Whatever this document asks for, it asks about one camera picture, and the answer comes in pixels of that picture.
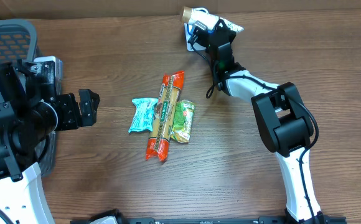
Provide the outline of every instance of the wood grain surface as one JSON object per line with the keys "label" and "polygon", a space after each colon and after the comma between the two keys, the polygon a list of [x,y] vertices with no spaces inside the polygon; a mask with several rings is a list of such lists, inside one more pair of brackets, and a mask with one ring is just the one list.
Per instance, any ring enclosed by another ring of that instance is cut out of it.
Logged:
{"label": "wood grain surface", "polygon": [[[326,215],[361,223],[361,9],[224,14],[245,30],[237,62],[273,83],[291,81],[317,119],[311,151]],[[94,127],[60,133],[44,190],[57,223],[119,208],[127,217],[253,218],[282,215],[286,194],[252,107],[215,91],[207,64],[185,48],[177,16],[32,21],[45,55],[64,62],[64,92],[90,88]],[[188,144],[167,162],[144,160],[148,133],[128,134],[133,98],[157,97],[164,73],[185,70],[180,98],[197,103]]]}

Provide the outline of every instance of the snack package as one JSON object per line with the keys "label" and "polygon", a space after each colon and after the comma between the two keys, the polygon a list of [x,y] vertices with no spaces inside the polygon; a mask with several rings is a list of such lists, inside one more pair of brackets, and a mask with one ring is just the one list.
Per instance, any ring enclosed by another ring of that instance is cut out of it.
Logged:
{"label": "snack package", "polygon": [[174,122],[175,105],[181,93],[185,72],[164,75],[158,103],[154,110],[153,131],[150,133],[146,160],[158,156],[164,161],[168,156],[169,140]]}
{"label": "snack package", "polygon": [[176,103],[174,126],[171,133],[172,139],[180,143],[189,142],[194,110],[195,104],[189,100],[182,100]]}
{"label": "snack package", "polygon": [[136,112],[133,116],[131,127],[128,133],[131,131],[152,131],[152,122],[154,116],[154,106],[158,102],[158,99],[154,98],[141,98],[133,99],[132,103],[136,106]]}

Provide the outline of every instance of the plastic basket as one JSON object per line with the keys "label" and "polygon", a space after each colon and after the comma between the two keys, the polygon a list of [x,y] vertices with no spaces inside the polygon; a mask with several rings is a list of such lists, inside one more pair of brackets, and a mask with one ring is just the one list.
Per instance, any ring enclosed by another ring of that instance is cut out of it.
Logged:
{"label": "plastic basket", "polygon": [[[23,19],[0,21],[0,63],[15,61],[19,58],[33,61],[36,57],[41,56],[37,46],[37,31],[30,22]],[[19,76],[19,78],[24,85],[24,77]],[[49,175],[55,163],[56,134],[50,134],[49,138],[48,151],[39,164],[42,175]],[[41,154],[44,146],[45,141],[42,141],[35,148],[37,155]]]}

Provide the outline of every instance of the brown cap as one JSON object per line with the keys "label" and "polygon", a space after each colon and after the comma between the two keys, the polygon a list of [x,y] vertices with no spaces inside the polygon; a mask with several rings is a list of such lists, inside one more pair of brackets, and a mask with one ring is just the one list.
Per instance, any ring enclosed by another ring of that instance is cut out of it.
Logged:
{"label": "brown cap", "polygon": [[181,12],[180,14],[180,20],[184,23],[188,23],[191,17],[192,17],[192,9],[184,6],[183,12]]}

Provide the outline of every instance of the spaghetti package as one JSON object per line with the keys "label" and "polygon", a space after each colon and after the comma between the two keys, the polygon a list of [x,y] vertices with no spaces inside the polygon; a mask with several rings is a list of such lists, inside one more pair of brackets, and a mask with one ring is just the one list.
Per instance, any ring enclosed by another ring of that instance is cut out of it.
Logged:
{"label": "spaghetti package", "polygon": [[185,71],[179,71],[173,75],[165,74],[162,79],[158,103],[154,109],[153,131],[150,132],[146,149],[146,160],[158,156],[160,161],[164,161],[168,156],[175,106],[183,88],[184,77]]}

